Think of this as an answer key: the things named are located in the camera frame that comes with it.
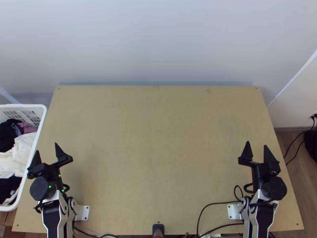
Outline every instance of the wooden table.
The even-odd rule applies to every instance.
[[[61,86],[55,90],[37,148],[56,161],[54,142],[73,156],[61,169],[69,196],[90,205],[92,234],[196,233],[202,207],[234,200],[252,181],[238,165],[245,142],[254,161],[268,145],[281,162],[288,192],[271,231],[303,229],[294,191],[261,91],[253,86]],[[45,232],[25,184],[13,229]],[[200,233],[232,223],[226,205],[208,208]],[[243,226],[219,232],[242,232]]]

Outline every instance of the laundry basket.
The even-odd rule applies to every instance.
[[[8,119],[17,119],[23,122],[27,122],[38,128],[35,140],[33,142],[29,158],[27,160],[27,167],[30,166],[38,137],[40,135],[44,118],[46,116],[47,108],[44,105],[40,104],[5,104],[0,105],[0,123],[5,122]],[[14,210],[20,201],[22,190],[27,179],[27,169],[25,168],[22,181],[20,183],[19,191],[17,198],[12,205],[0,205],[0,211],[12,211]]]

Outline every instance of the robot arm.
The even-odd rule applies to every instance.
[[[230,219],[244,220],[243,238],[268,238],[279,201],[284,198],[287,188],[277,175],[281,169],[269,148],[264,146],[264,162],[252,161],[253,153],[249,141],[246,142],[239,164],[251,167],[252,183],[244,190],[252,196],[245,196],[242,203],[228,205]]]
[[[68,197],[69,186],[63,184],[59,168],[73,161],[55,143],[57,162],[48,165],[42,163],[37,150],[28,168],[28,178],[34,179],[30,194],[38,201],[35,210],[42,214],[42,221],[47,229],[48,238],[73,238],[73,221],[86,221],[89,206],[78,205],[76,200]]]

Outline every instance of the wooden floor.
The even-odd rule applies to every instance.
[[[276,132],[282,153],[285,154],[289,144],[301,131]],[[303,141],[300,136],[290,148],[285,161],[288,162],[296,153],[298,145]],[[292,181],[297,203],[302,215],[304,230],[274,232],[276,238],[316,238],[317,237],[317,163],[309,156],[304,144],[301,146],[297,157],[287,165]],[[44,238],[45,234],[25,233],[16,236],[29,238]]]

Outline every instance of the pink clothing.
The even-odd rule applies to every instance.
[[[28,124],[27,122],[20,122],[20,123],[17,123],[16,125],[19,127],[22,134],[37,131],[37,127],[34,127],[34,126]]]

